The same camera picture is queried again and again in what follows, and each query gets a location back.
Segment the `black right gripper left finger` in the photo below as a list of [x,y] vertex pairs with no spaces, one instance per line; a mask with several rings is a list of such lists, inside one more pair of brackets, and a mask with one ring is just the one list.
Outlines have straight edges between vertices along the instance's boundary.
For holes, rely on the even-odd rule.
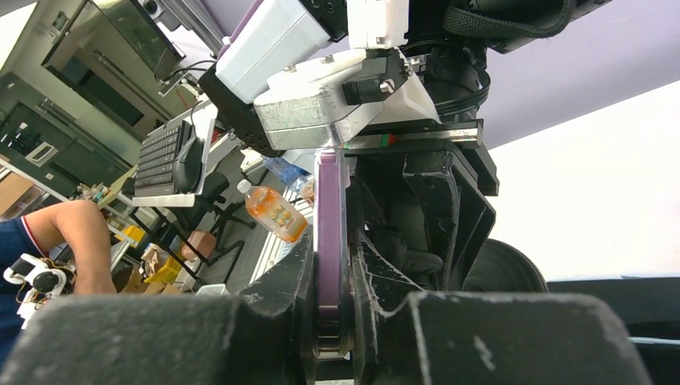
[[310,233],[239,294],[64,297],[41,309],[4,384],[305,384]]

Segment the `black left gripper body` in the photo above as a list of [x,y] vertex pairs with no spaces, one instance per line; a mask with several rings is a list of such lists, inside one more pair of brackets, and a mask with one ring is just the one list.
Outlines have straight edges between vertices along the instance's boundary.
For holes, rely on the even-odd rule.
[[500,187],[481,119],[408,122],[344,144],[351,244],[376,253],[425,290],[461,290],[495,222]]

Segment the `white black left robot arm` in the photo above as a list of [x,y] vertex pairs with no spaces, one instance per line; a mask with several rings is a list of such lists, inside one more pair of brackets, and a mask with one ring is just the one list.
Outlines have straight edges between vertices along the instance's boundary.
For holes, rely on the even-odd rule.
[[478,111],[487,53],[551,38],[600,1],[258,1],[200,85],[275,157],[343,152],[350,237],[428,290],[547,291],[490,238],[499,192]]

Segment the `black phone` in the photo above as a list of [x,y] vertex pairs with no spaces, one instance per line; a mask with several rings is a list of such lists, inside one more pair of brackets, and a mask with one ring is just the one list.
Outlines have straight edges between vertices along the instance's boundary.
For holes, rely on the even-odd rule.
[[319,360],[342,359],[351,349],[354,322],[346,223],[348,174],[343,149],[317,150],[314,166],[316,355]]

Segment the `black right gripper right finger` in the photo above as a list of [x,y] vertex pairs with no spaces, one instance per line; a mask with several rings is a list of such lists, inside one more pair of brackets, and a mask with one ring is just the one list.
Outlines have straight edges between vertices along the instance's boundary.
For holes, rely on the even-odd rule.
[[648,384],[621,319],[583,294],[421,290],[363,233],[350,250],[359,384]]

